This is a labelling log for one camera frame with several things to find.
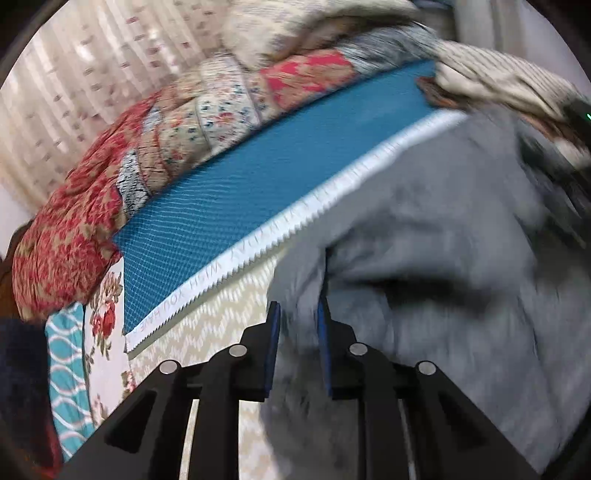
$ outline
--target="metal screw head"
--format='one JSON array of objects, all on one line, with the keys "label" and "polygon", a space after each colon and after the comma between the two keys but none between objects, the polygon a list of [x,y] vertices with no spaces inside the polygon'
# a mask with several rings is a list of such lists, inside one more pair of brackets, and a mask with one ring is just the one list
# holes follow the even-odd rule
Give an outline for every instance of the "metal screw head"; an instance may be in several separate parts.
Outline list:
[{"label": "metal screw head", "polygon": [[349,347],[349,352],[354,356],[364,356],[368,352],[368,348],[362,343],[354,343]]},{"label": "metal screw head", "polygon": [[423,375],[433,375],[437,371],[437,367],[431,362],[421,362],[418,365],[418,371]]},{"label": "metal screw head", "polygon": [[173,362],[172,360],[166,360],[160,364],[160,371],[164,375],[173,373],[177,368],[177,363]]},{"label": "metal screw head", "polygon": [[244,345],[240,345],[240,343],[237,343],[236,345],[232,345],[228,352],[232,356],[239,357],[246,355],[246,352],[248,352],[248,348],[246,348]]}]

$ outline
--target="red floral fabric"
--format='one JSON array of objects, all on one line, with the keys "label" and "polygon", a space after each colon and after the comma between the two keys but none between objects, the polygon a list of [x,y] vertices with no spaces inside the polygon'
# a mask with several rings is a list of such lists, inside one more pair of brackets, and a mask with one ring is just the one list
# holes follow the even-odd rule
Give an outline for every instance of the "red floral fabric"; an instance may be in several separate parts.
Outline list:
[{"label": "red floral fabric", "polygon": [[[88,303],[117,253],[113,234],[175,176],[356,77],[337,50],[293,56],[255,73],[220,71],[226,64],[238,68],[227,56],[212,57],[129,108],[51,195],[14,257],[14,297],[23,320],[45,321],[74,301]],[[236,111],[235,125],[220,129],[211,121],[222,110]],[[181,123],[171,123],[177,117]],[[222,142],[226,130],[232,135]],[[108,336],[112,328],[107,311],[93,333]]]},{"label": "red floral fabric", "polygon": [[270,68],[262,69],[273,97],[283,110],[309,102],[319,94],[349,83],[355,77],[351,63],[337,50],[317,50],[294,55]]},{"label": "red floral fabric", "polygon": [[158,96],[129,108],[96,139],[22,238],[13,289],[23,320],[45,320],[74,301],[88,301],[117,251],[111,237],[125,224],[116,187],[121,158]]}]

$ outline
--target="beige zigzag fabric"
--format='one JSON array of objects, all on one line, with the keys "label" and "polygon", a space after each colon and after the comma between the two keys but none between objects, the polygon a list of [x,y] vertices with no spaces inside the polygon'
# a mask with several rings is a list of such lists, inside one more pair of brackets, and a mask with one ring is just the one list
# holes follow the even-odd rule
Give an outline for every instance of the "beige zigzag fabric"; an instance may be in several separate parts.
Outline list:
[{"label": "beige zigzag fabric", "polygon": [[[234,275],[214,296],[207,297],[180,323],[131,360],[136,381],[144,380],[160,362],[169,358],[182,365],[207,361],[217,351],[239,342],[246,327],[264,322],[267,287],[280,256],[281,251],[276,252],[259,260],[254,267]],[[193,404],[189,419],[181,479],[187,478],[197,403]],[[259,420],[259,407],[258,403],[240,402],[239,464],[242,480],[279,478]]]},{"label": "beige zigzag fabric", "polygon": [[222,41],[244,66],[258,70],[296,51],[322,48],[355,31],[364,18],[417,13],[409,0],[237,0]]},{"label": "beige zigzag fabric", "polygon": [[581,97],[554,73],[509,54],[452,41],[437,47],[436,82],[444,90],[506,103],[523,112],[563,120],[563,106]]}]

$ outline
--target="patchwork quilt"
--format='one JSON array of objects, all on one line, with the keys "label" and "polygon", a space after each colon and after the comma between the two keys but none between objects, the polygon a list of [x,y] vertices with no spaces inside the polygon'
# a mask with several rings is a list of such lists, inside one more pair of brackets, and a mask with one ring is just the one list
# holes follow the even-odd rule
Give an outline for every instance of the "patchwork quilt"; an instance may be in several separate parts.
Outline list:
[{"label": "patchwork quilt", "polygon": [[13,288],[21,317],[42,321],[74,301],[86,304],[117,251],[113,234],[183,173],[320,96],[432,58],[435,43],[432,31],[412,24],[256,72],[220,54],[134,105],[95,141],[19,244]]}]

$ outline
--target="curtain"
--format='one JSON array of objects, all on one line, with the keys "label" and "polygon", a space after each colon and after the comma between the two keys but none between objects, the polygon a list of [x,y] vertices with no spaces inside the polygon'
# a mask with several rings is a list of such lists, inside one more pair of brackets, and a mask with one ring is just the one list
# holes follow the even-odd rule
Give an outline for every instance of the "curtain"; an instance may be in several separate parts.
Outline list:
[{"label": "curtain", "polygon": [[127,107],[221,48],[228,0],[70,0],[0,89],[0,179],[34,213]]}]

